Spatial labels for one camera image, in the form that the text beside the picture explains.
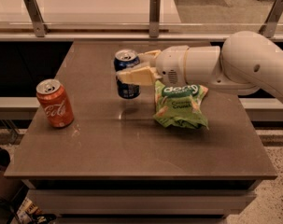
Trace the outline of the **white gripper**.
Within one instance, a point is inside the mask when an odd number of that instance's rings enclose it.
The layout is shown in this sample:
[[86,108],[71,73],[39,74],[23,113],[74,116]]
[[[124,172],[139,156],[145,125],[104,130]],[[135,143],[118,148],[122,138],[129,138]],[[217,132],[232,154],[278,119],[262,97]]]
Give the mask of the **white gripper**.
[[183,86],[185,84],[183,63],[188,46],[173,46],[139,53],[141,63],[116,73],[117,78],[125,84],[151,86],[160,79],[166,86]]

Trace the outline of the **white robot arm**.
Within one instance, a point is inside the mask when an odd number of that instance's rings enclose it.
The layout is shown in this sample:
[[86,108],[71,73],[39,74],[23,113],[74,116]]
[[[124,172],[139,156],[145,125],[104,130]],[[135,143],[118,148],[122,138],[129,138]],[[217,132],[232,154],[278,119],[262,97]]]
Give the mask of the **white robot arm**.
[[210,89],[249,95],[267,91],[283,104],[283,50],[263,35],[242,31],[222,46],[173,46],[139,55],[140,64],[116,73],[126,84],[170,87],[201,84]]

